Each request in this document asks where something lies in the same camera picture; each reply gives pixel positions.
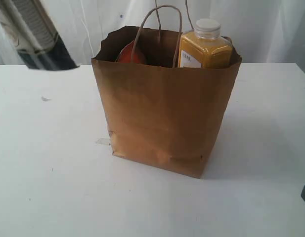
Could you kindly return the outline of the brown paper bag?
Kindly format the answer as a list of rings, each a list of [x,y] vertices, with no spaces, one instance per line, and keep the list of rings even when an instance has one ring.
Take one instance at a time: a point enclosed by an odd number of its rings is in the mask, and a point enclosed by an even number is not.
[[[177,66],[181,30],[125,26],[101,42],[92,68],[113,155],[200,178],[242,62],[223,69]],[[134,41],[147,64],[118,63]]]

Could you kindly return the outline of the orange juice bottle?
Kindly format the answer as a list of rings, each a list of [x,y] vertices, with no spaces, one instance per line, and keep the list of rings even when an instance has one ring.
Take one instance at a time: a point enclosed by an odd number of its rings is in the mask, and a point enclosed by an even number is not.
[[[220,35],[221,25],[214,19],[196,21],[194,30],[181,35],[177,66],[180,68],[221,69],[229,65],[232,42]]]

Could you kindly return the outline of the brown kraft pouch orange label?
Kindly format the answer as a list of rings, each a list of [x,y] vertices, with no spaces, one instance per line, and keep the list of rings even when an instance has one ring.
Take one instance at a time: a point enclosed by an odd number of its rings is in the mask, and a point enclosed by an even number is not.
[[[118,63],[136,63],[136,64],[147,64],[146,58],[139,47],[135,47],[133,56],[132,56],[132,49],[133,49],[134,41],[131,41],[127,44],[119,53],[117,59],[115,60]]]

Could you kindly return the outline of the long pasta package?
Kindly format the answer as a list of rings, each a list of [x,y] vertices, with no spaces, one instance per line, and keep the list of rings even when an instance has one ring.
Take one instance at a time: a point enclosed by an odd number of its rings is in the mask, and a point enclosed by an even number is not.
[[[79,67],[39,0],[0,0],[0,25],[29,69]]]

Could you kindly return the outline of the white backdrop curtain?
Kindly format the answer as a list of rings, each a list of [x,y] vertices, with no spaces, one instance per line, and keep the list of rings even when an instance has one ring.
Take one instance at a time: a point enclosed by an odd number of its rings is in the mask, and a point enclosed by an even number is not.
[[[76,64],[125,26],[194,30],[214,19],[246,62],[305,63],[305,0],[40,0]],[[0,25],[0,64],[24,64]]]

